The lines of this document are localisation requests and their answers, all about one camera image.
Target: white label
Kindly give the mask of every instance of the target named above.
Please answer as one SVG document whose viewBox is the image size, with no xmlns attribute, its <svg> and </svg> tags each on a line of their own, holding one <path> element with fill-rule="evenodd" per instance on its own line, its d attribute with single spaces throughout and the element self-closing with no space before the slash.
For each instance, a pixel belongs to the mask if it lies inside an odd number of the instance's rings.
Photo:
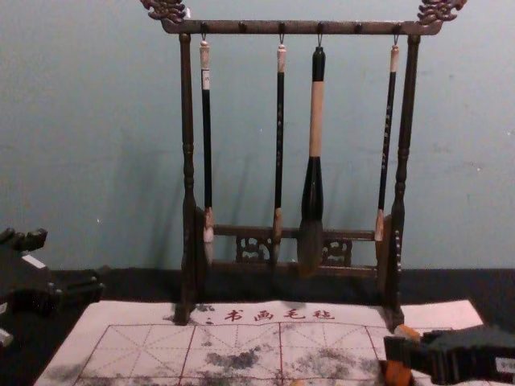
<svg viewBox="0 0 515 386">
<path fill-rule="evenodd" d="M 42 268 L 46 267 L 45 264 L 43 264 L 41 261 L 39 261 L 35 257 L 32 257 L 31 255 L 25 255 L 24 257 L 22 257 L 22 259 L 24 259 L 27 263 L 35 266 L 37 269 L 42 269 Z"/>
<path fill-rule="evenodd" d="M 498 372 L 515 374 L 515 359 L 513 358 L 496 358 L 496 367 Z"/>
<path fill-rule="evenodd" d="M 209 70 L 202 70 L 202 89 L 209 90 Z"/>
</svg>

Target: brush rack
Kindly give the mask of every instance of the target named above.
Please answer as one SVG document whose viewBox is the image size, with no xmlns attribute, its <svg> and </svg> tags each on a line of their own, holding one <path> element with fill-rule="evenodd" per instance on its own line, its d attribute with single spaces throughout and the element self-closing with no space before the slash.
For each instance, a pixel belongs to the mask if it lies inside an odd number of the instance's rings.
<svg viewBox="0 0 515 386">
<path fill-rule="evenodd" d="M 408 52 L 398 140 L 395 198 L 385 218 L 382 241 L 372 231 L 324 230 L 322 265 L 317 275 L 367 277 L 377 281 L 387 327 L 392 331 L 404 323 L 399 293 L 402 233 L 404 228 L 406 171 L 410 153 L 411 126 L 417 78 L 418 46 L 422 36 L 437 35 L 445 22 L 457 17 L 467 0 L 422 0 L 418 21 L 269 21 L 190 20 L 182 0 L 141 0 L 149 16 L 159 20 L 166 33 L 180 41 L 182 139 L 184 155 L 183 258 L 181 300 L 175 308 L 175 322 L 186 324 L 200 300 L 208 271 L 232 273 L 297 274 L 296 263 L 271 264 L 272 227 L 215 224 L 216 236 L 232 236 L 237 242 L 235 261 L 207 261 L 204 251 L 204 210 L 193 194 L 193 104 L 190 43 L 192 34 L 226 35 L 406 35 Z M 283 228 L 281 238 L 295 239 L 297 228 Z M 376 265 L 355 266 L 351 262 L 352 242 L 376 243 Z"/>
</svg>

